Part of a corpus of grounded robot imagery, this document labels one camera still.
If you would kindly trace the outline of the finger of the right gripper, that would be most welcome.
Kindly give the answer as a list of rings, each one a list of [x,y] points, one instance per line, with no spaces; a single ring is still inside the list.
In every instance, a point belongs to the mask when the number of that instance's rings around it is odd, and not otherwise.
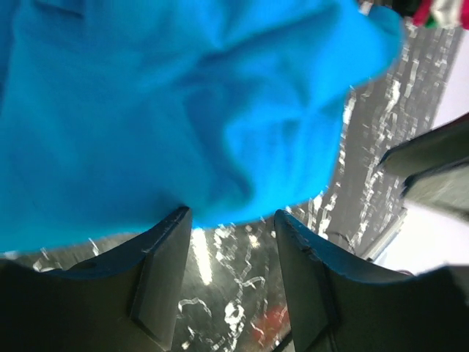
[[[386,172],[408,177],[468,157],[468,123],[452,122],[388,150],[380,161]]]
[[[424,208],[468,220],[468,159],[409,176],[402,196]]]

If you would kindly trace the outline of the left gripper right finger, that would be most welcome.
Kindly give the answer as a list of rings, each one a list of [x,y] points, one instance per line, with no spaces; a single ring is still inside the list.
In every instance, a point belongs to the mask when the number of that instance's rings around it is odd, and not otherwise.
[[[468,268],[416,276],[361,259],[279,210],[274,227],[296,351],[466,351]]]

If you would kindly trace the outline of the blue t shirt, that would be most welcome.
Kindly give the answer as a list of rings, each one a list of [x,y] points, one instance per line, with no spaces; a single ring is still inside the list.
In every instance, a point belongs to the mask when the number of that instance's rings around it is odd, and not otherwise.
[[[1,250],[242,224],[324,191],[401,17],[356,1],[3,1]]]

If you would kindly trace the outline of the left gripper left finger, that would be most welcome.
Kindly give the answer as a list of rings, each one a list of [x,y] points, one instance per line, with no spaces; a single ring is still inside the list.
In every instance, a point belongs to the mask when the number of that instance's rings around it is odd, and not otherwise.
[[[180,208],[68,270],[1,262],[3,351],[169,351],[191,239]]]

